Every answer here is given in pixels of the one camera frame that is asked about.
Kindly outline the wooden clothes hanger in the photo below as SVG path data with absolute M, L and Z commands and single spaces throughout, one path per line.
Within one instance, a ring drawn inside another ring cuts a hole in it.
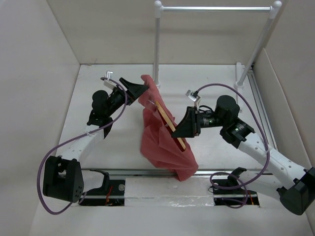
M 163 117 L 163 119 L 165 120 L 166 124 L 169 126 L 170 130 L 172 132 L 176 131 L 175 125 L 173 124 L 172 120 L 170 119 L 170 117 L 167 114 L 167 112 L 163 109 L 161 104 L 158 101 L 153 102 L 153 101 L 149 100 L 149 102 L 156 106 L 158 112 Z M 177 138 L 177 140 L 178 140 L 180 146 L 182 147 L 183 151 L 185 151 L 186 150 L 186 144 L 183 141 L 183 139 L 182 138 Z

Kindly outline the red t shirt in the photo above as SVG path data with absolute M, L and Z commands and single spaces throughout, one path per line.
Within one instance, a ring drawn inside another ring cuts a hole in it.
M 140 152 L 156 168 L 166 169 L 177 175 L 178 181 L 185 181 L 195 174 L 199 166 L 195 156 L 186 139 L 186 150 L 183 151 L 178 140 L 171 137 L 171 130 L 165 120 L 158 112 L 156 106 L 149 102 L 158 101 L 167 112 L 173 124 L 176 126 L 175 118 L 167 109 L 159 89 L 150 75 L 141 75 L 144 84 L 149 89 L 138 98 L 138 102 L 144 107 Z

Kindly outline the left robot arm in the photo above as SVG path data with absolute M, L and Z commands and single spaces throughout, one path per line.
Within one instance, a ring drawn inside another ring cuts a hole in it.
M 93 149 L 109 134 L 117 110 L 122 112 L 145 91 L 147 85 L 131 83 L 124 78 L 118 82 L 103 78 L 111 93 L 98 90 L 92 95 L 92 110 L 85 131 L 70 141 L 70 147 L 59 156 L 49 155 L 45 160 L 43 195 L 70 203 L 76 203 L 84 193 L 94 190 L 99 195 L 109 191 L 105 173 L 83 171 L 81 165 Z

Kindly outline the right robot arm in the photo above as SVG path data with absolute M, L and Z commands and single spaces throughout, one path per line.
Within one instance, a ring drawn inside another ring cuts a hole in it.
M 246 187 L 276 200 L 291 213 L 302 215 L 315 200 L 315 169 L 306 169 L 269 146 L 252 127 L 239 119 L 240 107 L 235 99 L 222 95 L 213 112 L 200 112 L 187 107 L 186 114 L 172 133 L 173 138 L 193 138 L 202 128 L 221 127 L 220 135 L 236 149 L 249 155 L 271 173 L 259 176 L 247 169 L 237 168 L 235 176 L 224 187 L 239 193 Z

